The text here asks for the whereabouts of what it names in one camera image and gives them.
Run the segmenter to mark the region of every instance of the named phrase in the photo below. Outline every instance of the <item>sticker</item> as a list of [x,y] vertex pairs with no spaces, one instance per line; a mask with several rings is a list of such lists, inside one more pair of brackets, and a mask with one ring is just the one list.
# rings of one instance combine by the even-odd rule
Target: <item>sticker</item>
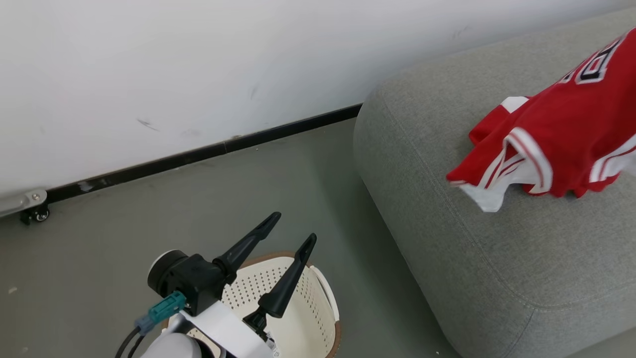
[[265,344],[270,347],[274,357],[280,357],[280,348],[276,345],[272,332],[267,332],[267,342],[265,342]]

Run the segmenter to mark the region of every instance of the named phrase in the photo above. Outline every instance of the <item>black baseboard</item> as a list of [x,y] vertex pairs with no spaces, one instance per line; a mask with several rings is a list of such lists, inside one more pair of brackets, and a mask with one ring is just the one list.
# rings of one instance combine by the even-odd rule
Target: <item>black baseboard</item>
[[227,140],[208,147],[195,149],[190,152],[173,155],[172,157],[159,159],[157,161],[148,162],[139,166],[116,171],[114,173],[100,175],[95,178],[82,180],[81,182],[50,189],[47,191],[48,198],[46,201],[49,203],[55,203],[78,195],[130,182],[135,179],[140,179],[145,176],[161,173],[162,171],[175,169],[187,164],[216,157],[218,155],[253,147],[254,145],[277,140],[292,134],[309,131],[324,125],[351,119],[357,116],[358,112],[360,112],[360,107],[362,107],[362,105],[357,104],[355,106],[342,108],[341,110],[325,113],[316,117],[299,120],[298,122],[281,125],[280,127],[267,129],[262,132],[248,134],[246,136]]

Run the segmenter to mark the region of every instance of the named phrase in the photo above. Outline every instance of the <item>white stripe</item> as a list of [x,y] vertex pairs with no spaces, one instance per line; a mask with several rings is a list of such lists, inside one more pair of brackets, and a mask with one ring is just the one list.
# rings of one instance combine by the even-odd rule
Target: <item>white stripe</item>
[[484,172],[483,176],[481,177],[481,180],[479,182],[479,185],[477,185],[477,187],[482,189],[486,187],[486,184],[488,184],[490,176],[492,176],[492,172],[495,171],[495,168],[497,167],[497,165],[501,164],[501,161],[503,160],[505,153],[506,153],[506,149],[503,149],[501,153],[499,153],[499,155],[490,163],[490,165]]
[[636,158],[636,151],[609,159],[605,165],[605,170],[603,170],[601,180],[617,175],[624,168],[631,167],[634,162],[634,158]]
[[508,111],[508,113],[513,113],[527,101],[528,99],[526,97],[508,97],[504,99],[501,105],[506,109],[506,111]]
[[518,168],[516,172],[502,176],[496,182],[493,181],[488,189],[474,187],[468,183],[459,185],[459,188],[474,200],[484,212],[495,212],[501,208],[506,190],[512,183],[536,184],[537,182],[536,167],[529,163],[529,160],[523,161],[515,167]]
[[501,176],[506,176],[512,172],[514,172],[517,168],[519,168],[520,165],[524,164],[526,161],[521,161],[519,162],[517,165],[515,166],[511,166],[510,168],[508,168],[508,170],[506,170],[505,173],[501,173]]
[[510,164],[516,161],[520,161],[521,159],[523,159],[523,156],[521,154],[517,153],[513,155],[512,157],[510,157],[510,159],[504,162],[504,164],[501,166],[501,170],[503,170],[505,167],[509,166]]
[[594,162],[592,166],[592,170],[590,171],[590,183],[602,182],[610,176],[616,175],[608,175],[608,165],[605,166],[605,170],[601,173],[601,169],[603,168],[603,163],[610,157],[614,157],[615,155],[619,155],[620,153],[625,153],[628,150],[636,147],[636,134],[634,134],[630,139],[628,139],[623,145],[615,149],[613,152],[605,155],[603,158]]
[[[521,141],[521,143],[517,143],[514,137],[512,137],[511,135],[507,135],[506,140],[509,140],[510,144],[512,144],[517,149],[517,152],[524,155],[528,161],[531,161],[533,163],[533,165],[536,161],[536,164],[541,169],[543,186],[540,185],[541,181],[537,182],[537,185],[535,185],[534,188],[530,190],[530,193],[539,194],[542,192],[549,191],[550,188],[552,188],[552,179],[553,179],[552,165],[550,165],[548,158],[546,158],[546,156],[543,154],[541,147],[539,147],[539,145],[534,140],[534,138],[530,135],[530,133],[526,132],[525,129],[521,127],[513,128],[512,131],[510,131],[510,133],[515,134],[517,138],[519,138],[519,141]],[[528,150],[527,153],[524,153],[523,147],[521,146],[522,143],[527,148]]]

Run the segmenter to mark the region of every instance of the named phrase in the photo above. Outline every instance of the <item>white wall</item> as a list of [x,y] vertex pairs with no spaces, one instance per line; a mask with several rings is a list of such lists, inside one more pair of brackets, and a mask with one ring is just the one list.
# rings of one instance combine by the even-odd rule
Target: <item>white wall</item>
[[0,0],[0,194],[357,104],[426,57],[633,2]]

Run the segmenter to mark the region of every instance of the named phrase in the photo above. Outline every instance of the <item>black cable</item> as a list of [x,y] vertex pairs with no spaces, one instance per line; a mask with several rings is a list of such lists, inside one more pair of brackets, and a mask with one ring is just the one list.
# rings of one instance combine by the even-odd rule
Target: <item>black cable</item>
[[139,331],[141,331],[141,328],[140,327],[135,327],[135,329],[133,329],[132,332],[130,332],[128,337],[126,337],[126,339],[123,340],[123,342],[121,343],[120,348],[117,350],[117,354],[115,354],[115,358],[121,358],[121,355],[123,354],[123,351],[126,349],[128,344],[130,344],[130,341],[132,341],[132,338],[134,338],[135,335],[137,333],[139,333]]
[[137,338],[135,345],[132,346],[132,348],[130,349],[130,352],[128,352],[128,358],[132,358],[132,355],[135,354],[137,347],[139,347],[139,344],[141,343],[141,341],[144,340],[144,337],[145,336],[139,336],[139,338]]

